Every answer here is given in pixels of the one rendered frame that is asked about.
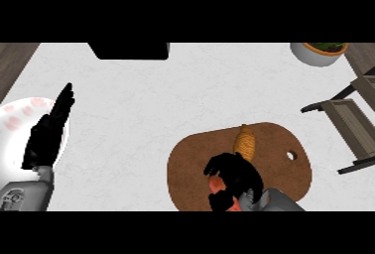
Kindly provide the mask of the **black appliance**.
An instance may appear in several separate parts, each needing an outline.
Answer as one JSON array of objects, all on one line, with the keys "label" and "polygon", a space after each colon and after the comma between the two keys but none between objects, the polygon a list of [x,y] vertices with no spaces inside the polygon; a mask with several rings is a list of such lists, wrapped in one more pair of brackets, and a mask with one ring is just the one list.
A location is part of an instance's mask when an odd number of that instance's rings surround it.
[{"label": "black appliance", "polygon": [[101,60],[166,61],[169,43],[90,43]]}]

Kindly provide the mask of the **white potted plant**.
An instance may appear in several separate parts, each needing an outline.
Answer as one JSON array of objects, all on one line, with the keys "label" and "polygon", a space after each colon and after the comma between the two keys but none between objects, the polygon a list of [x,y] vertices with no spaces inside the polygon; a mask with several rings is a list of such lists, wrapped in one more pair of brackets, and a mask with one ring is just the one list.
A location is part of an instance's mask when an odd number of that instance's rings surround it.
[{"label": "white potted plant", "polygon": [[331,66],[344,55],[349,44],[344,44],[338,52],[327,52],[315,48],[309,43],[291,43],[290,50],[297,59],[310,66]]}]

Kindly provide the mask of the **brown wooden cutting board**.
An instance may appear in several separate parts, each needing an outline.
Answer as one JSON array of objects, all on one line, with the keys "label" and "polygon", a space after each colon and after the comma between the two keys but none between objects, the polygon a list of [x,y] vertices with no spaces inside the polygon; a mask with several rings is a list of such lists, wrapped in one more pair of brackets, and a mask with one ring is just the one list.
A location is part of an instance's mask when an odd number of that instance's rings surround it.
[{"label": "brown wooden cutting board", "polygon": [[[307,194],[312,182],[310,162],[291,132],[275,123],[250,125],[256,135],[256,166],[265,188],[279,189],[294,201]],[[234,152],[241,127],[189,135],[174,146],[167,164],[171,200],[180,211],[210,211],[208,177],[204,169],[210,159]]]}]

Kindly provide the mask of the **grey tiered basket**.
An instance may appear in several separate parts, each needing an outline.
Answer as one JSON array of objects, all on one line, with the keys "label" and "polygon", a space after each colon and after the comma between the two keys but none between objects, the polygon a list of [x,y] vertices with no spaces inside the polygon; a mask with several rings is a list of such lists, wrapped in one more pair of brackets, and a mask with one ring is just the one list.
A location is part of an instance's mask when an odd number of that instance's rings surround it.
[{"label": "grey tiered basket", "polygon": [[324,111],[356,156],[353,165],[338,171],[352,173],[375,165],[375,125],[362,112],[355,100],[349,98],[353,92],[362,96],[375,111],[375,43],[353,43],[346,51],[346,58],[356,73],[356,79],[337,95],[300,109]]}]

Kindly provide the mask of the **orange sweet potato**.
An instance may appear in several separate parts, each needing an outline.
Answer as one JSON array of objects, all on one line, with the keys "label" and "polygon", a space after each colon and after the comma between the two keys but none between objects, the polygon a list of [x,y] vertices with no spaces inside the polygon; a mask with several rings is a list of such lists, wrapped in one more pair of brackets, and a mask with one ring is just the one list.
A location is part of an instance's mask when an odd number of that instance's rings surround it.
[{"label": "orange sweet potato", "polygon": [[[217,193],[219,191],[223,191],[226,189],[226,185],[223,182],[223,179],[217,176],[211,176],[208,178],[208,187],[211,190],[211,193]],[[241,204],[236,198],[234,198],[234,206],[229,208],[229,211],[241,211]]]}]

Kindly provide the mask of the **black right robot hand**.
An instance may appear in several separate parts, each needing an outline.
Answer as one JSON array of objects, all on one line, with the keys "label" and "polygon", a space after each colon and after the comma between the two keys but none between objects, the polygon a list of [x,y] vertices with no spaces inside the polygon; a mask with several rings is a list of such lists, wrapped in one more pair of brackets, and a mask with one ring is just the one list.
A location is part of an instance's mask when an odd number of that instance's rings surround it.
[{"label": "black right robot hand", "polygon": [[204,175],[219,177],[225,183],[225,188],[208,195],[214,211],[226,211],[235,204],[234,198],[241,198],[248,192],[251,204],[259,202],[265,191],[263,178],[239,152],[214,156],[205,166]]}]

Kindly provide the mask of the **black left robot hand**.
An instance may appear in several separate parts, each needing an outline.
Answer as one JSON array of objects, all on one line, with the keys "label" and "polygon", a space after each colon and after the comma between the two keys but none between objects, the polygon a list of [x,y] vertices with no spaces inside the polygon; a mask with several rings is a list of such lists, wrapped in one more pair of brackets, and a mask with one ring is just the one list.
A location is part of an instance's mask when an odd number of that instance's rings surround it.
[{"label": "black left robot hand", "polygon": [[31,128],[22,170],[31,170],[37,166],[50,167],[55,164],[61,151],[64,128],[74,103],[73,84],[68,83],[58,96],[52,112],[43,115],[39,123]]}]

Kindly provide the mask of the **white plate with pink marks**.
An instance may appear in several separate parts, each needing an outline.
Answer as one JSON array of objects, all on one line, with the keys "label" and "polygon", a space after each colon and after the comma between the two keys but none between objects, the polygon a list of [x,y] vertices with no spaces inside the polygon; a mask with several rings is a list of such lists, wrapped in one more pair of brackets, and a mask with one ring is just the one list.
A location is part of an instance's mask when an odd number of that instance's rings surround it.
[{"label": "white plate with pink marks", "polygon": [[[0,188],[11,182],[30,181],[37,178],[33,169],[21,169],[24,153],[31,128],[43,115],[52,112],[55,102],[56,100],[43,97],[30,97],[0,106]],[[67,122],[56,162],[67,145],[68,129]]]}]

